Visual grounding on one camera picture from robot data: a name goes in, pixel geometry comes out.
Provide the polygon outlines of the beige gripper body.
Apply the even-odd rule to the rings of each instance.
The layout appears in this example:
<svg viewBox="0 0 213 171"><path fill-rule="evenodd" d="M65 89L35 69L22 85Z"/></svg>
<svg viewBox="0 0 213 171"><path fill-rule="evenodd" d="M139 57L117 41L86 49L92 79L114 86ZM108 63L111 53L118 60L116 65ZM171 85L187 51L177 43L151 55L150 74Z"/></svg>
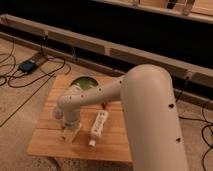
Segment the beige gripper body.
<svg viewBox="0 0 213 171"><path fill-rule="evenodd" d="M80 129L81 129L81 123L77 123L77 124L74 124L72 126L66 127L63 130L63 133L65 133L65 132L71 132L71 133L78 134L78 132L80 131Z"/></svg>

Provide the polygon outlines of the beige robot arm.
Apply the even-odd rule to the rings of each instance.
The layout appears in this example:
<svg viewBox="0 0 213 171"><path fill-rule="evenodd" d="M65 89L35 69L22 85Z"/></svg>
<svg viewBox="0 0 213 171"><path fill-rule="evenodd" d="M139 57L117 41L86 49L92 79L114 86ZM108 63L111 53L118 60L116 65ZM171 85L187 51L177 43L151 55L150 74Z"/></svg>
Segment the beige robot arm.
<svg viewBox="0 0 213 171"><path fill-rule="evenodd" d="M75 128L86 105L119 101L134 171L189 171L172 79L162 67L143 64L104 85L64 92L57 100L66 128Z"/></svg>

